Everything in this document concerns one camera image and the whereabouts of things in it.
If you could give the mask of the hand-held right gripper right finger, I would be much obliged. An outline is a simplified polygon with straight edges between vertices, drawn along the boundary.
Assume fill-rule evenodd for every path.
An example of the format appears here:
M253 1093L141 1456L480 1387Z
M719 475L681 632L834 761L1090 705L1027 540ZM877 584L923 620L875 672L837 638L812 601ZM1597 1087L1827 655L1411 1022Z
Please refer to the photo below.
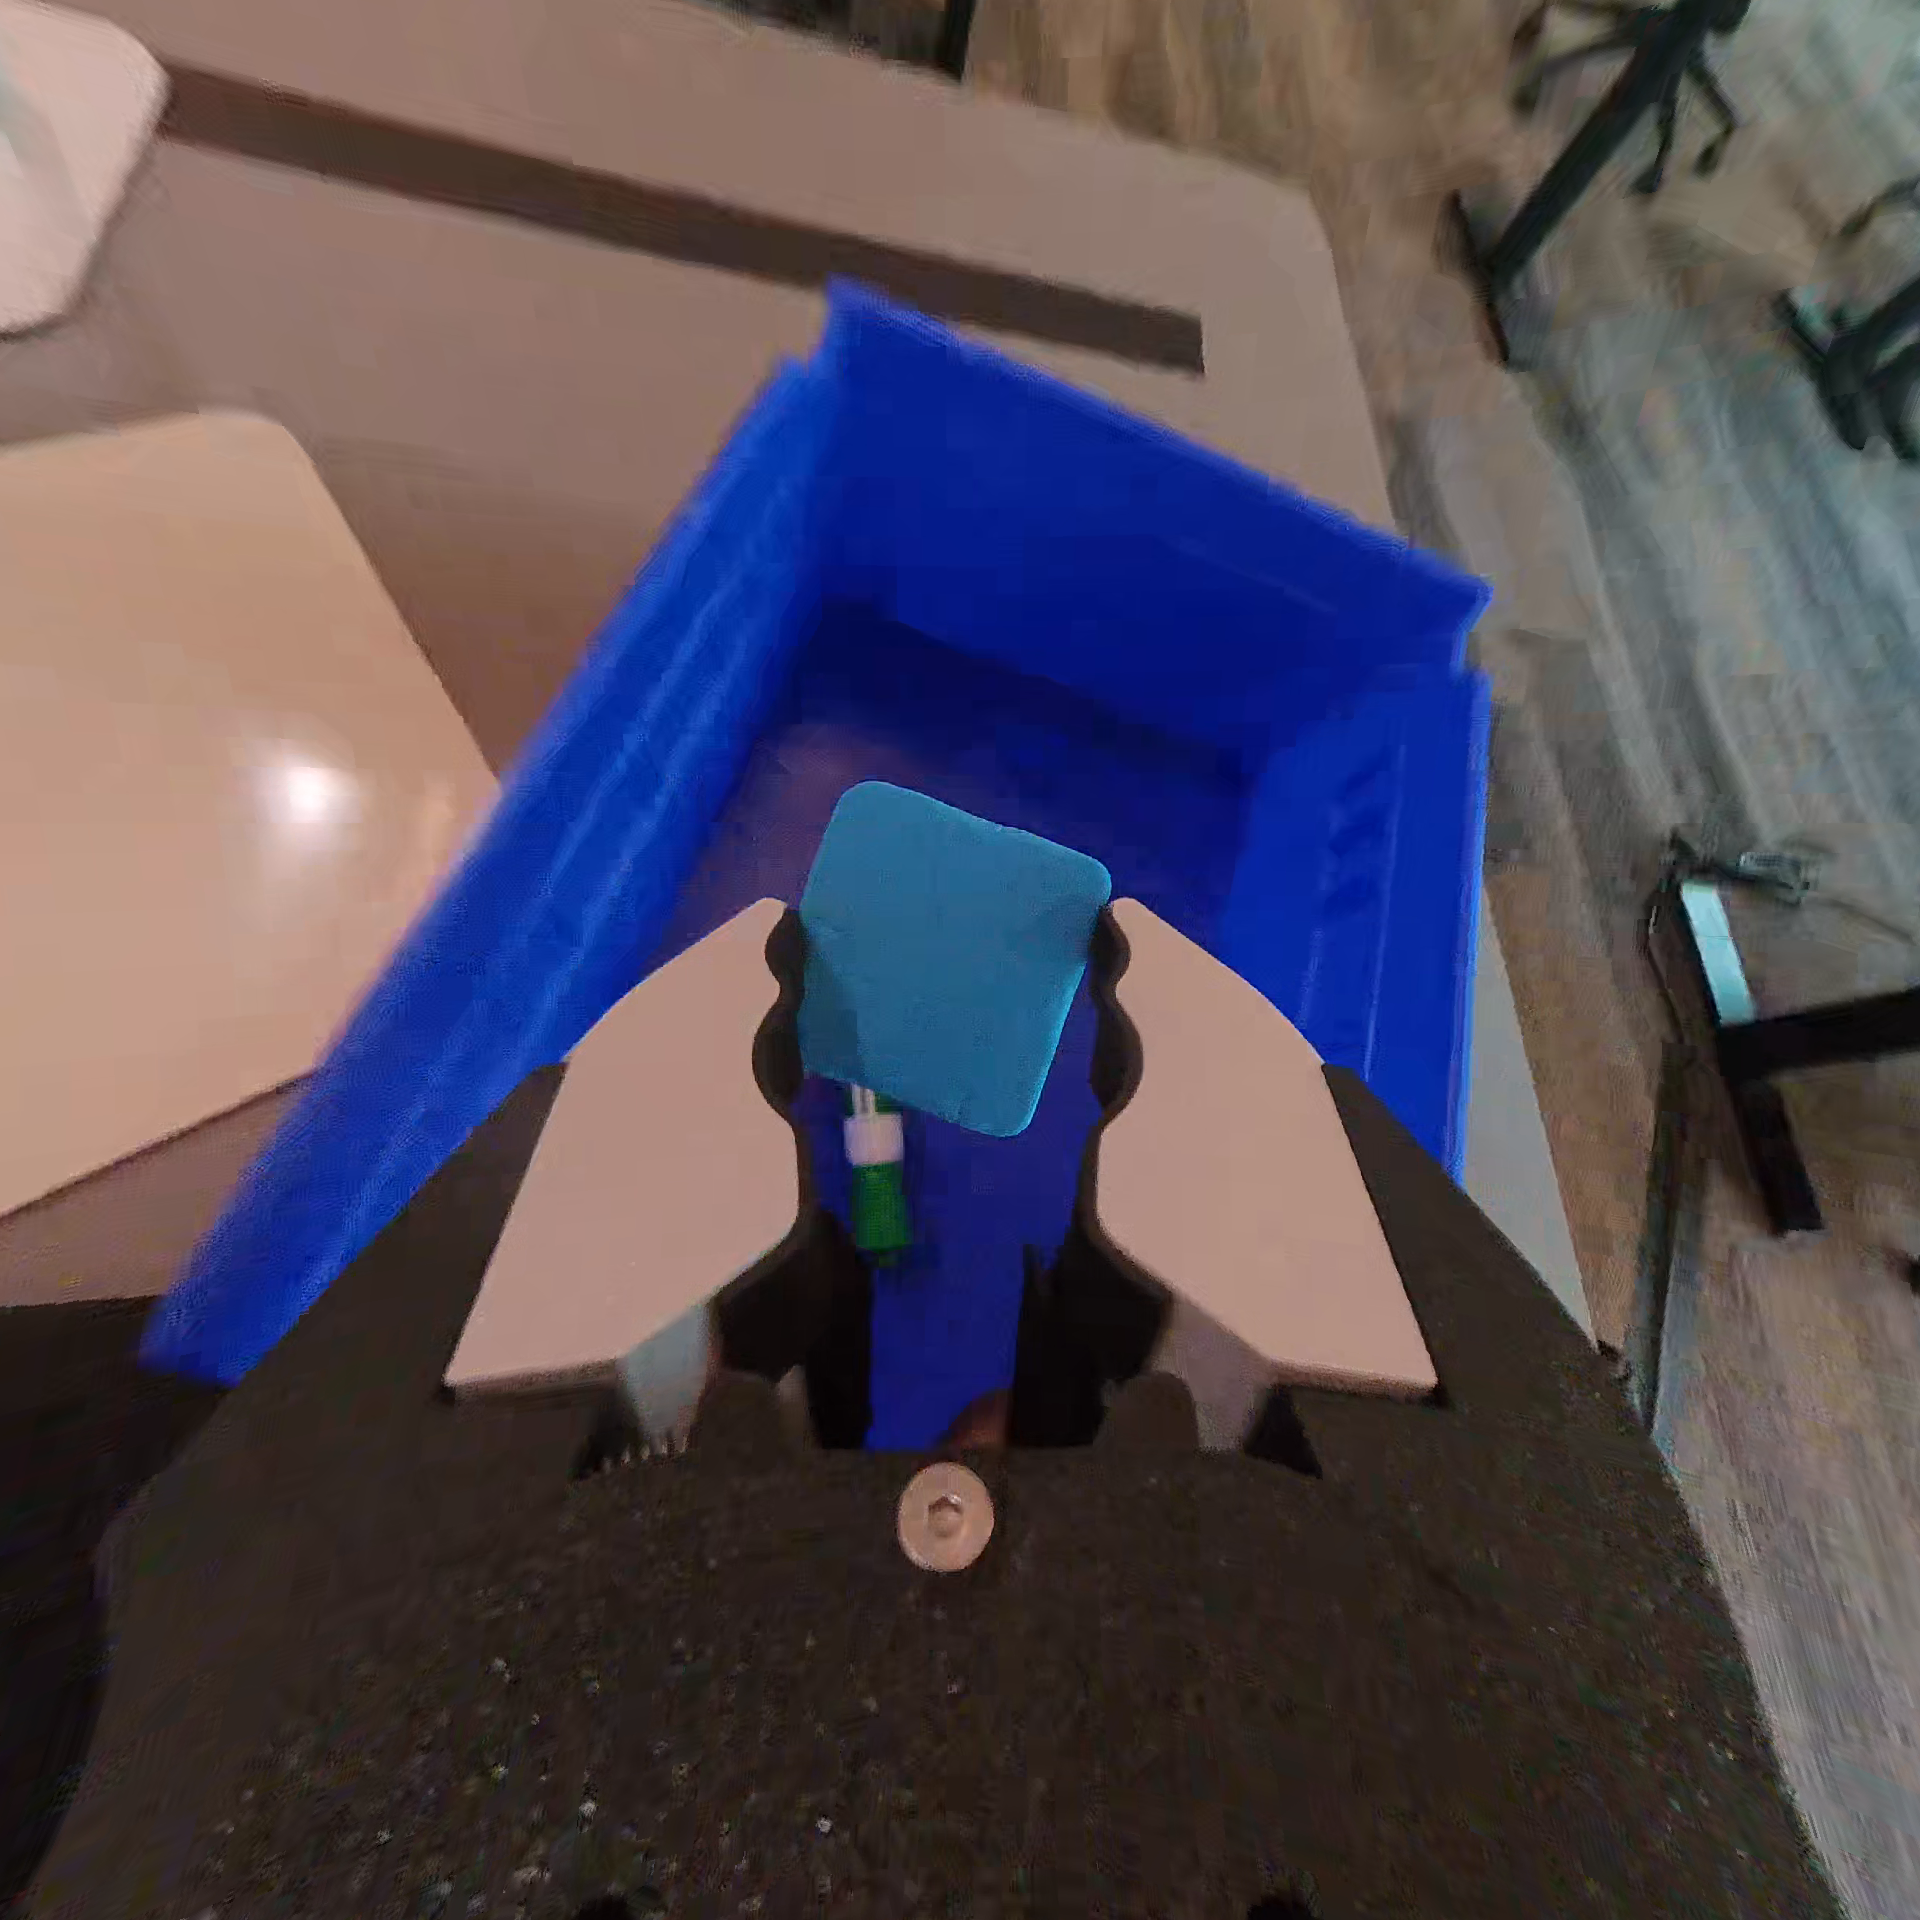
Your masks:
M1429 1342L1317 1049L1135 899L1089 959L1096 1120L1058 1253L1027 1260L1027 1444L1096 1440L1135 1380L1196 1444L1307 1453L1296 1396L1431 1406Z

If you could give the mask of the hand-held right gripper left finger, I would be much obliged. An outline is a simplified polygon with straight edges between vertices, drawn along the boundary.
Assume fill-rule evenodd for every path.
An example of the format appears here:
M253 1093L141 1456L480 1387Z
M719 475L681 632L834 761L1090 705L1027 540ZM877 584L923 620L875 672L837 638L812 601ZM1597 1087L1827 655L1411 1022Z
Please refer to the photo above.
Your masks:
M873 1283L797 1116L805 961L800 913L754 901L571 1049L445 1367L456 1401L603 1389L659 1448L715 1375L805 1371L826 1441L863 1440Z

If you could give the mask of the blue whiteboard eraser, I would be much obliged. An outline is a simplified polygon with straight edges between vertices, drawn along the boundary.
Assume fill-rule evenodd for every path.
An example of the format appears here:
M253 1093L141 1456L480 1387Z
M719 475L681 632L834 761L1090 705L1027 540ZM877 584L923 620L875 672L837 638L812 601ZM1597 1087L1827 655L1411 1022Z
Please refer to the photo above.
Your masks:
M800 899L805 1069L1020 1136L1111 899L1087 852L908 785L856 783Z

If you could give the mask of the white whiteboard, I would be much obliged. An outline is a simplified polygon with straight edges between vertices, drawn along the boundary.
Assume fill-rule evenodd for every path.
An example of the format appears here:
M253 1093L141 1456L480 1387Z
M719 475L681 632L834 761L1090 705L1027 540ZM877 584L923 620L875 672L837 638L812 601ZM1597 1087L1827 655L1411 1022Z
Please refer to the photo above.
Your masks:
M4 448L4 1212L306 1077L495 792L283 424Z

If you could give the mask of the blue plastic bin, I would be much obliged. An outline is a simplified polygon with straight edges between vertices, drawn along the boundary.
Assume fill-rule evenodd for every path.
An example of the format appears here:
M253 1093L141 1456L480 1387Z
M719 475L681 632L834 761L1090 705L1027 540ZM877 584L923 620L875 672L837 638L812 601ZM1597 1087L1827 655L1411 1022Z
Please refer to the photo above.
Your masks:
M1483 582L848 284L161 1297L239 1384L532 1072L889 781L1093 860L1458 1175Z

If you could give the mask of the black floor stand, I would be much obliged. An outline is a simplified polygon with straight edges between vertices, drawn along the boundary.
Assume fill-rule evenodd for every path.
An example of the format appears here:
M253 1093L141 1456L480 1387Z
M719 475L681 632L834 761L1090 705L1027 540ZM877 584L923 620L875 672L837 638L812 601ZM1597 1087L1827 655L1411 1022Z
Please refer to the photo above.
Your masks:
M1915 936L1865 904L1824 894L1812 852L1722 852L1683 829L1668 829L1664 838L1659 876L1642 911L1649 971L1675 1032L1685 1037L1690 1025L1658 952L1659 931L1672 927L1692 966L1712 1078L1727 1097L1768 1228L1779 1239L1810 1236L1827 1230L1827 1217L1781 1081L1800 1072L1911 1057L1919 1052L1919 987L1762 1013L1738 940L1732 894L1785 911L1820 903L1907 947L1915 947Z

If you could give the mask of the black chair base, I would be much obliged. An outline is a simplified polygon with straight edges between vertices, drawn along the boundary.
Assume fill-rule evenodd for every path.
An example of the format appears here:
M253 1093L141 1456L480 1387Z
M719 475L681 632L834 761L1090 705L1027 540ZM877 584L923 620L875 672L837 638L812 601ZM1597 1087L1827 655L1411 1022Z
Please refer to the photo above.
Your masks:
M1513 52L1527 57L1511 91L1516 112L1532 115L1547 79L1572 69L1615 54L1620 54L1625 63L1547 173L1496 236L1481 236L1464 197L1449 200L1461 265L1489 307L1519 293L1523 275L1544 252L1546 239L1645 118L1656 120L1658 139L1632 190L1643 198L1661 190L1685 88L1700 96L1716 125L1697 158L1697 176L1712 176L1722 167L1741 128L1741 117L1712 65L1711 41L1735 37L1754 9L1749 1L1564 1L1559 9L1595 17L1608 32L1564 52L1544 54L1544 33L1557 5L1532 6L1513 33Z
M1897 176L1815 249L1810 284L1769 301L1842 446L1915 465L1919 173Z

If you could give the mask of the white table sign stand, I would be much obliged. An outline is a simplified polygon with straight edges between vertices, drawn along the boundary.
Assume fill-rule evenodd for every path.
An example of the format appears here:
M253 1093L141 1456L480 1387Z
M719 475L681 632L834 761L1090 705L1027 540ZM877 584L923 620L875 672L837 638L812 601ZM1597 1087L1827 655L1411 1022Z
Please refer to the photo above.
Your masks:
M123 27L69 6L2 5L2 335L80 299L170 79Z

